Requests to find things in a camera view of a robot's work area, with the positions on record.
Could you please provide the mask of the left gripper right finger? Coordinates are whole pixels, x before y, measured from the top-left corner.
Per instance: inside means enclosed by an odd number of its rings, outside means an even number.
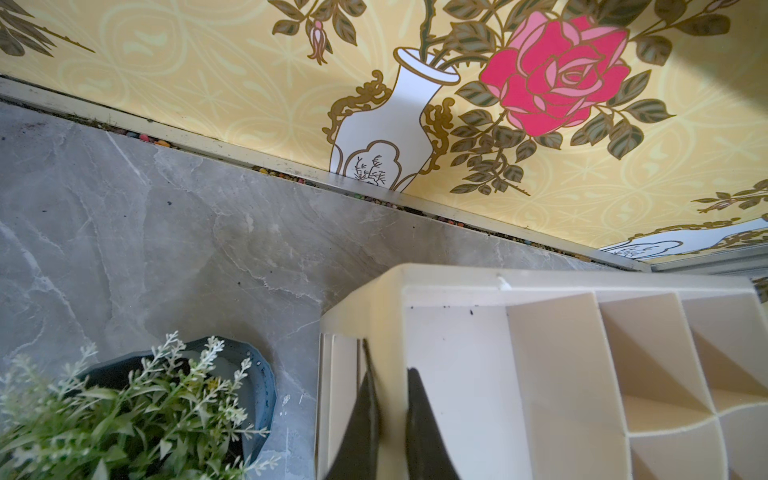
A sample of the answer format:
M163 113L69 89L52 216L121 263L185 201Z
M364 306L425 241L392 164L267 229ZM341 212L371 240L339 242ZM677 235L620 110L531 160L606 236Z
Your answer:
M421 376L409 368L406 458L411 480L458 480L433 414Z

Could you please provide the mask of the beige drawer organizer cabinet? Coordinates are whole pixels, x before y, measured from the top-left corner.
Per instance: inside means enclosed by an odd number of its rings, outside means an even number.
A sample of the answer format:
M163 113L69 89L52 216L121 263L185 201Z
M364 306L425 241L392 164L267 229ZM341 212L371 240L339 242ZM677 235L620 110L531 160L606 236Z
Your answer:
M738 277L403 264L321 320L316 475L370 347L375 479L410 479L409 368L459 479L763 479L767 317Z

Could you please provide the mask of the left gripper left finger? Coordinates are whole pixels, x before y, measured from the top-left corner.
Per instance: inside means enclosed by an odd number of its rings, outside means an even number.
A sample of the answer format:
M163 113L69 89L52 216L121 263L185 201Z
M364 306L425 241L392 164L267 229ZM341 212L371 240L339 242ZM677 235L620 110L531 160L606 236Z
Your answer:
M342 441L325 479L367 479L377 477L381 414L375 386L373 362L366 339L362 342L366 373Z

